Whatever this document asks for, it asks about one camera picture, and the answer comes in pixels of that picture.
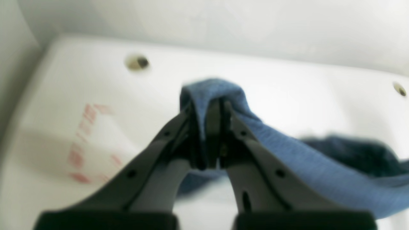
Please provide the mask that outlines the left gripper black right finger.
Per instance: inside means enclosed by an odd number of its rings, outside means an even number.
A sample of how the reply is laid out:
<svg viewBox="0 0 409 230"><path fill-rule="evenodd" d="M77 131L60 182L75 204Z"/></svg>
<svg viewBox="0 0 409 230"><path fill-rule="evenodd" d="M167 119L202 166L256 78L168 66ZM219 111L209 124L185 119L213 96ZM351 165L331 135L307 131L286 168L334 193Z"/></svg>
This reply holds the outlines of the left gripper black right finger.
<svg viewBox="0 0 409 230"><path fill-rule="evenodd" d="M368 211L319 195L264 147L227 100L206 112L208 169L224 169L239 214L234 230L376 230Z"/></svg>

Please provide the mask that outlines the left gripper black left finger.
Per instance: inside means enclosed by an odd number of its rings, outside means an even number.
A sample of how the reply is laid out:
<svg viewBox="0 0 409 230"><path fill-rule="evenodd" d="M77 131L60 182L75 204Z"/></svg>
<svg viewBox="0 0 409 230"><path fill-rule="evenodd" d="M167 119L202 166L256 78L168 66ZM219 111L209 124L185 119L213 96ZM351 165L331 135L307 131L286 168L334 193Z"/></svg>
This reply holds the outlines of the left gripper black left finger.
<svg viewBox="0 0 409 230"><path fill-rule="evenodd" d="M205 169L194 106L186 106L101 189L59 211L45 211L35 230L179 230L175 198L191 169Z"/></svg>

